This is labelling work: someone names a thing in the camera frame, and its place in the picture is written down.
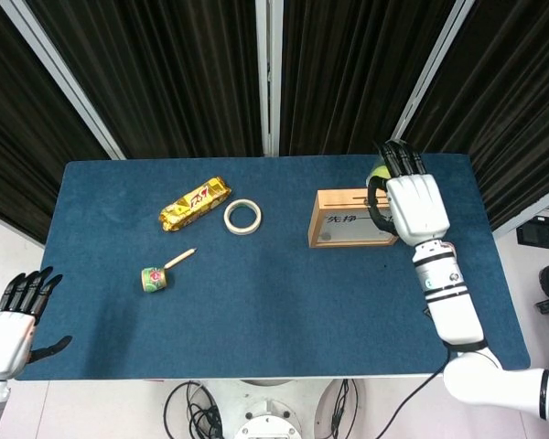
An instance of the white robotic arm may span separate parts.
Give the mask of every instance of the white robotic arm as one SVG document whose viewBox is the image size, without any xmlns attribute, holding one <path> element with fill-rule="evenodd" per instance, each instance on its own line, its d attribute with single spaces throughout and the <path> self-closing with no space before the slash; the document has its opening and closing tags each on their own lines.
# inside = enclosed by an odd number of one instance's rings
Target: white robotic arm
<svg viewBox="0 0 549 439">
<path fill-rule="evenodd" d="M 29 276 L 20 274 L 0 300 L 0 418 L 10 396 L 7 380 L 22 372 L 27 363 L 54 355 L 71 342 L 66 336 L 49 348 L 30 350 L 48 298 L 62 279 L 58 275 L 46 282 L 51 272 L 49 267 Z"/>
<path fill-rule="evenodd" d="M 387 142 L 381 154 L 392 178 L 369 178 L 371 217 L 414 247 L 413 264 L 437 334 L 458 353 L 444 370 L 447 390 L 463 402 L 513 408 L 549 422 L 549 370 L 504 370 L 488 348 L 453 246 L 441 241 L 449 220 L 419 154 L 402 141 Z M 374 205 L 379 187 L 387 192 L 392 223 Z"/>
</svg>

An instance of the black curtain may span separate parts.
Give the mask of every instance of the black curtain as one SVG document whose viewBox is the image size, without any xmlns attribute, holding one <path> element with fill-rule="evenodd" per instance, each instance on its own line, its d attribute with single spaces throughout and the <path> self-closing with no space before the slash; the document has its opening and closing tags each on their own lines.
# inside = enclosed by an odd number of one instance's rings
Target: black curtain
<svg viewBox="0 0 549 439">
<path fill-rule="evenodd" d="M 281 155 L 369 153 L 393 133 L 453 2 L 285 2 Z"/>
<path fill-rule="evenodd" d="M 254 1 L 28 4 L 127 157 L 262 155 Z"/>
<path fill-rule="evenodd" d="M 549 192 L 549 1 L 480 1 L 404 138 L 469 154 L 493 228 Z"/>
<path fill-rule="evenodd" d="M 0 7 L 0 219 L 44 242 L 65 165 L 105 158 Z"/>
</svg>

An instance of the blue tabletop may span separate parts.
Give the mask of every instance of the blue tabletop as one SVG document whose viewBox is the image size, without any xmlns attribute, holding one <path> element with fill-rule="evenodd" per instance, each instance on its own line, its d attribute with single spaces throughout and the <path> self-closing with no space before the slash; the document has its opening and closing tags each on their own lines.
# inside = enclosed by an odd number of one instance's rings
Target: blue tabletop
<svg viewBox="0 0 549 439">
<path fill-rule="evenodd" d="M 431 372 L 445 348 L 423 314 L 413 249 L 309 249 L 318 189 L 362 187 L 376 156 L 70 163 L 43 266 L 64 279 L 34 346 L 64 335 L 57 356 L 23 380 L 367 376 Z M 530 364 L 468 158 L 425 155 L 492 350 L 506 369 Z M 159 211 L 210 177 L 233 189 L 176 232 Z M 229 233 L 229 201 L 250 198 L 263 223 Z M 243 212 L 237 220 L 244 222 Z M 169 286 L 143 292 L 140 272 L 191 247 Z"/>
</svg>

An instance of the floor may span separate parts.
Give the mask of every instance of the floor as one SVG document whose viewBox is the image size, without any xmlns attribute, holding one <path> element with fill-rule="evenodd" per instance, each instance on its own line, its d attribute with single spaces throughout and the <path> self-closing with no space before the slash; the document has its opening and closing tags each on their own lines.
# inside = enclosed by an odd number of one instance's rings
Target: floor
<svg viewBox="0 0 549 439">
<path fill-rule="evenodd" d="M 513 301 L 534 366 L 549 367 L 549 316 L 534 312 L 543 299 L 537 281 L 549 264 L 549 251 L 516 244 L 513 233 L 497 242 Z M 42 250 L 0 226 L 0 294 L 20 272 L 38 268 Z M 375 437 L 394 408 L 422 379 L 379 378 L 359 381 L 361 403 L 354 439 Z M 12 397 L 0 427 L 0 439 L 165 438 L 163 403 L 179 381 L 40 381 L 12 382 Z M 319 406 L 322 420 L 317 437 L 328 435 L 328 418 L 335 392 Z M 185 438 L 187 421 L 183 401 L 175 400 L 169 426 Z M 448 395 L 436 379 L 403 409 L 383 439 L 549 439 L 549 424 L 528 415 L 491 407 L 470 407 Z"/>
</svg>

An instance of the cable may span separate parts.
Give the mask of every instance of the cable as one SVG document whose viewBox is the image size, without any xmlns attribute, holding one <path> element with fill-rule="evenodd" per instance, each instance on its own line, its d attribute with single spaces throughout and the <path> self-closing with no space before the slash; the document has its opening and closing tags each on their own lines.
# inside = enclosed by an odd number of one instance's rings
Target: cable
<svg viewBox="0 0 549 439">
<path fill-rule="evenodd" d="M 338 439 L 339 425 L 341 424 L 341 419 L 343 418 L 343 415 L 346 409 L 346 400 L 348 398 L 348 394 L 350 393 L 350 381 L 354 386 L 354 390 L 356 392 L 356 407 L 354 408 L 354 414 L 351 418 L 350 428 L 348 430 L 348 433 L 346 434 L 345 439 L 348 439 L 350 437 L 351 430 L 354 427 L 354 424 L 356 422 L 356 416 L 358 415 L 358 404 L 359 404 L 358 387 L 356 387 L 356 381 L 354 380 L 342 380 L 341 385 L 339 386 L 338 396 L 336 397 L 336 402 L 334 404 L 333 413 L 331 415 L 331 425 L 330 425 L 331 433 L 322 439 L 329 439 L 331 437 L 333 437 L 333 439 Z"/>
<path fill-rule="evenodd" d="M 179 390 L 187 386 L 186 398 L 187 398 L 187 413 L 189 419 L 189 435 L 191 439 L 223 439 L 222 429 L 221 429 L 221 417 L 218 406 L 216 405 L 213 398 L 211 398 L 208 390 L 196 381 L 186 381 L 179 384 L 175 389 L 173 389 L 167 396 L 165 401 L 165 406 L 163 407 L 163 425 L 165 426 L 165 433 L 169 439 L 175 439 L 175 436 L 171 434 L 168 429 L 167 424 L 167 411 L 168 405 L 173 398 L 173 395 Z M 189 391 L 191 386 L 197 386 L 198 388 L 190 394 Z M 199 404 L 192 402 L 193 396 L 198 391 L 202 391 L 208 399 L 210 407 L 203 408 Z"/>
<path fill-rule="evenodd" d="M 429 382 L 431 382 L 431 380 L 433 378 L 435 378 L 437 375 L 439 375 L 439 373 L 441 373 L 447 366 L 447 363 L 449 362 L 449 358 L 451 357 L 451 351 L 448 349 L 447 350 L 447 358 L 446 358 L 446 361 L 441 365 L 441 367 L 436 370 L 435 372 L 433 372 L 433 375 L 431 375 L 429 378 L 427 378 L 425 381 L 423 381 L 423 383 L 421 383 L 421 385 L 419 387 L 417 387 L 414 391 L 411 392 L 411 394 L 409 396 L 407 396 L 403 402 L 401 402 L 401 404 L 396 408 L 396 410 L 394 411 L 394 414 L 393 414 L 393 417 L 391 418 L 391 420 L 386 424 L 386 426 L 384 427 L 384 430 L 381 431 L 381 433 L 376 436 L 376 439 L 381 439 L 381 437 L 384 436 L 384 434 L 386 433 L 386 431 L 389 429 L 389 427 L 391 426 L 391 424 L 393 423 L 394 419 L 396 418 L 396 415 L 399 414 L 399 412 L 401 411 L 401 409 L 404 407 L 405 404 L 407 404 L 409 402 L 409 400 L 411 398 L 413 398 L 421 389 L 424 388 L 424 386 L 426 386 L 427 384 L 429 384 Z"/>
</svg>

